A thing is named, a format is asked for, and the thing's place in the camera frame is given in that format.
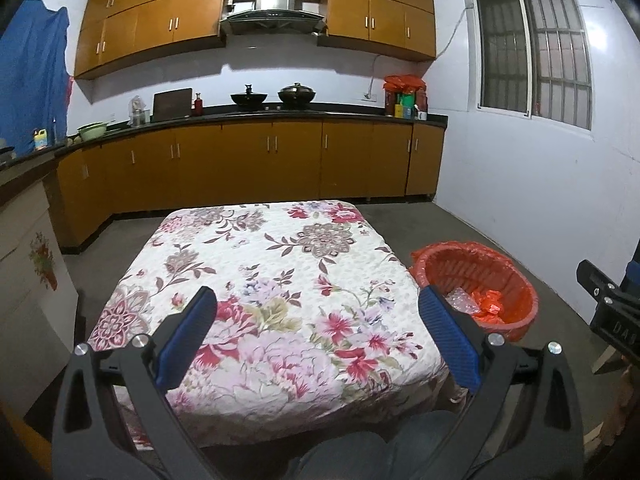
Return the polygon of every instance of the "window pane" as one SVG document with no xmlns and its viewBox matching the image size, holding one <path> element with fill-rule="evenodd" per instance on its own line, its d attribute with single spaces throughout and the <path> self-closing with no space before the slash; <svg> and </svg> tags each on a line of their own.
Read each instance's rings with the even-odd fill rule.
<svg viewBox="0 0 640 480">
<path fill-rule="evenodd" d="M 527 46 L 519 0 L 478 0 L 482 49 L 480 105 L 526 113 Z"/>
<path fill-rule="evenodd" d="M 525 0 L 525 4 L 532 39 L 532 113 L 590 128 L 591 77 L 575 0 Z"/>
</svg>

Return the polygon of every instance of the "window frame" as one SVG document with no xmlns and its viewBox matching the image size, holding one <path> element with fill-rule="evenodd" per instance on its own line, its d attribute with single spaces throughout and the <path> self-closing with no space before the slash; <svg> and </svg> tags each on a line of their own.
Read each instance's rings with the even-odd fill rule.
<svg viewBox="0 0 640 480">
<path fill-rule="evenodd" d="M 580 132 L 590 131 L 591 125 L 593 124 L 593 75 L 591 74 L 591 60 L 589 56 L 589 51 L 586 51 L 586 63 L 587 70 L 590 76 L 590 86 L 591 86 L 591 97 L 588 103 L 589 105 L 589 117 L 588 117 L 588 128 L 583 128 L 581 126 L 576 126 L 574 124 L 564 123 L 562 121 L 554 120 L 551 118 L 536 116 L 532 113 L 533 106 L 533 52 L 532 52 L 532 39 L 531 39 L 531 31 L 529 27 L 529 15 L 527 13 L 527 7 L 524 0 L 518 0 L 520 3 L 520 12 L 522 13 L 522 19 L 524 22 L 525 29 L 525 42 L 527 49 L 527 111 L 526 113 L 517 112 L 514 110 L 505 110 L 503 108 L 493 108 L 488 106 L 482 106 L 482 77 L 484 70 L 484 59 L 482 58 L 482 35 L 480 31 L 480 12 L 478 7 L 478 0 L 473 0 L 473 9 L 474 9 L 474 33 L 475 33 L 475 51 L 476 51 L 476 109 L 480 112 L 489 112 L 500 115 L 507 115 L 512 117 L 520 117 L 526 119 L 536 119 L 536 120 L 546 120 L 553 121 L 556 125 L 562 125 L 563 127 L 569 127 L 574 130 L 579 130 Z M 580 12 L 580 5 L 576 1 L 576 7 L 578 14 L 580 16 L 580 20 L 582 25 L 584 26 L 584 19 L 582 17 L 582 13 Z M 584 31 L 584 39 L 585 45 L 588 46 L 588 35 L 586 30 Z"/>
</svg>

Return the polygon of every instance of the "screw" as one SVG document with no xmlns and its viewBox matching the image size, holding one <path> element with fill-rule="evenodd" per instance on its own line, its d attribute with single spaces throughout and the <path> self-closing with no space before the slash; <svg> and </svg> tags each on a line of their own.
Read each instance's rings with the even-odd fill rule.
<svg viewBox="0 0 640 480">
<path fill-rule="evenodd" d="M 144 348 L 149 343 L 149 336 L 146 334 L 137 335 L 133 338 L 131 343 L 136 348 Z"/>
<path fill-rule="evenodd" d="M 549 351 L 552 354 L 558 355 L 562 353 L 562 346 L 560 345 L 560 343 L 556 343 L 555 341 L 552 341 L 546 347 L 549 348 Z"/>
<path fill-rule="evenodd" d="M 86 343 L 80 343 L 74 348 L 74 354 L 76 355 L 84 355 L 89 351 L 89 347 Z"/>
<path fill-rule="evenodd" d="M 491 346 L 502 346 L 502 345 L 504 345 L 504 338 L 502 337 L 502 334 L 498 334 L 496 332 L 493 332 L 493 333 L 489 334 L 487 336 L 487 340 L 489 341 L 489 344 Z"/>
</svg>

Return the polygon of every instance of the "range hood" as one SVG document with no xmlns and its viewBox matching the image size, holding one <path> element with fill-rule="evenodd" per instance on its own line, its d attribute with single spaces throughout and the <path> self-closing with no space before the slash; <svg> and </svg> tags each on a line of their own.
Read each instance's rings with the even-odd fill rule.
<svg viewBox="0 0 640 480">
<path fill-rule="evenodd" d="M 310 34 L 325 30 L 320 14 L 295 10 L 296 0 L 255 0 L 255 10 L 231 14 L 220 22 L 227 35 Z"/>
</svg>

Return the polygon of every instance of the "gray floor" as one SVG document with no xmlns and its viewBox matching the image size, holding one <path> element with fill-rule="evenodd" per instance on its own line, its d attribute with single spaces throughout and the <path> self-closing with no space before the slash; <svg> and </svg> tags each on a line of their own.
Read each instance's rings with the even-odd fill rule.
<svg viewBox="0 0 640 480">
<path fill-rule="evenodd" d="M 474 240 L 495 247 L 487 238 L 432 203 L 369 204 L 358 208 L 406 266 L 411 265 L 412 251 L 438 241 Z M 82 293 L 81 308 L 89 331 L 118 280 L 161 220 L 114 222 L 83 254 L 65 257 L 74 284 Z M 609 409 L 620 372 L 596 376 L 591 373 L 591 364 L 606 345 L 548 286 L 522 266 L 521 269 L 540 297 L 538 318 L 521 344 L 541 348 L 550 340 L 562 343 L 574 374 L 584 433 L 587 433 L 602 421 Z M 232 462 L 236 460 L 230 458 L 228 449 L 212 450 L 210 455 L 213 460 L 224 457 Z"/>
</svg>

